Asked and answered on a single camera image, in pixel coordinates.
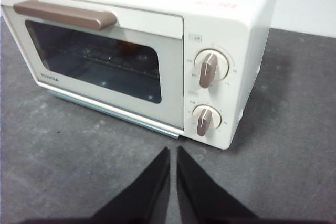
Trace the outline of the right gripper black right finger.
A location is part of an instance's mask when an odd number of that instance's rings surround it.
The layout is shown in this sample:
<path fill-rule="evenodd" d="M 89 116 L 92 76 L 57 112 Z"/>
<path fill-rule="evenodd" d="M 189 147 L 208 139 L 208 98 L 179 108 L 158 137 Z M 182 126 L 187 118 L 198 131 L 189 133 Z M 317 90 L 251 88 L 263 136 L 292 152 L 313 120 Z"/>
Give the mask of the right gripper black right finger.
<path fill-rule="evenodd" d="M 257 223 L 259 217 L 219 186 L 183 148 L 177 149 L 182 223 Z"/>

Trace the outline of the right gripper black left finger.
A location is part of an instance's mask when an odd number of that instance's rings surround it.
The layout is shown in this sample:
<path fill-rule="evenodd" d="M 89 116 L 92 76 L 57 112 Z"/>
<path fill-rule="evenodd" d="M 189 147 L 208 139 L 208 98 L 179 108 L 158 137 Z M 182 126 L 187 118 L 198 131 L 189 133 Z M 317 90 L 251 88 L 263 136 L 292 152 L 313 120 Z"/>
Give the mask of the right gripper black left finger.
<path fill-rule="evenodd" d="M 170 150 L 165 147 L 138 178 L 92 217 L 93 223 L 165 223 Z"/>

